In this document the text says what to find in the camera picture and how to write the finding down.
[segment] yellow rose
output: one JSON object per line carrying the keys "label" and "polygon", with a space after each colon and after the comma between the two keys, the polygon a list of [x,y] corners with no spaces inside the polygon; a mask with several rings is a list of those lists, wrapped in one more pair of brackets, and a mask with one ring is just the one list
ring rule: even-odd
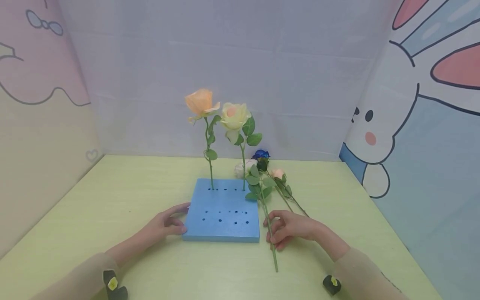
{"label": "yellow rose", "polygon": [[222,108],[222,125],[227,129],[227,138],[234,144],[239,135],[240,129],[245,125],[252,114],[244,104],[225,103]]}
{"label": "yellow rose", "polygon": [[195,93],[185,97],[185,103],[187,103],[188,108],[195,114],[195,117],[188,118],[190,123],[193,123],[194,120],[207,117],[220,108],[220,102],[217,102],[215,106],[212,107],[212,96],[212,91],[201,88]]}

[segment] white rose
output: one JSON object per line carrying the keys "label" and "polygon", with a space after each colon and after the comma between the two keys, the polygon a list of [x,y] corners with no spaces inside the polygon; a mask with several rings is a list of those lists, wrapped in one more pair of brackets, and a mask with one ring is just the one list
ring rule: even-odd
{"label": "white rose", "polygon": [[[245,160],[245,175],[248,174],[248,172],[250,172],[251,167],[256,166],[256,165],[257,165],[257,160],[256,159],[246,159]],[[235,173],[236,178],[243,179],[243,162],[236,165],[233,172]]]}

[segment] bunny eye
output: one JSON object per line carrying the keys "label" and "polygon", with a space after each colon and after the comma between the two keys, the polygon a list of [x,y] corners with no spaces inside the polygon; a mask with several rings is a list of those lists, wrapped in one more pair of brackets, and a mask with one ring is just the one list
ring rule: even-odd
{"label": "bunny eye", "polygon": [[365,114],[365,121],[370,122],[372,119],[373,119],[373,110],[369,110]]}

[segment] artificial flower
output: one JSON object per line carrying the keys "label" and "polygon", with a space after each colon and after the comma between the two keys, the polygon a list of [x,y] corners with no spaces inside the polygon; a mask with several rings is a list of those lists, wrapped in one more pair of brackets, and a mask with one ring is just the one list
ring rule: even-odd
{"label": "artificial flower", "polygon": [[285,172],[282,169],[273,169],[270,171],[270,176],[272,178],[282,179]]}
{"label": "artificial flower", "polygon": [[225,103],[222,108],[222,125],[227,129],[226,136],[234,144],[238,140],[240,129],[252,116],[244,104]]}
{"label": "artificial flower", "polygon": [[262,150],[262,149],[257,150],[257,152],[255,152],[255,154],[252,156],[252,159],[258,160],[259,158],[269,159],[269,158],[270,158],[270,154],[268,153],[268,151],[264,151],[264,150]]}
{"label": "artificial flower", "polygon": [[[245,174],[248,174],[250,172],[250,169],[256,165],[257,161],[255,159],[245,160]],[[238,165],[236,165],[233,172],[235,173],[236,178],[243,179],[243,163],[239,163]]]}
{"label": "artificial flower", "polygon": [[220,109],[220,102],[212,106],[213,93],[210,90],[201,88],[193,94],[185,97],[185,103],[188,108],[195,114],[195,117],[188,118],[190,123],[212,115],[216,110]]}

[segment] table surface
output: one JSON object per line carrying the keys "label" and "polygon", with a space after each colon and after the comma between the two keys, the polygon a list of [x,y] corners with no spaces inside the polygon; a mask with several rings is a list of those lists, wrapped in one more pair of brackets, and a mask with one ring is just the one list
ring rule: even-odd
{"label": "table surface", "polygon": [[[237,163],[214,161],[215,178],[232,179]],[[311,217],[369,255],[412,300],[441,299],[344,163],[273,160],[271,167],[285,170]],[[203,158],[105,156],[0,260],[2,298],[33,296],[89,256],[135,233],[157,212],[188,201],[197,178],[209,178]],[[278,194],[269,209],[286,209]],[[277,254],[275,273],[266,229],[260,230],[260,243],[171,237],[130,262],[121,284],[132,300],[331,298],[322,280],[333,263],[317,244],[294,241]],[[106,293],[96,299],[106,299]],[[342,291],[336,299],[349,298]]]}

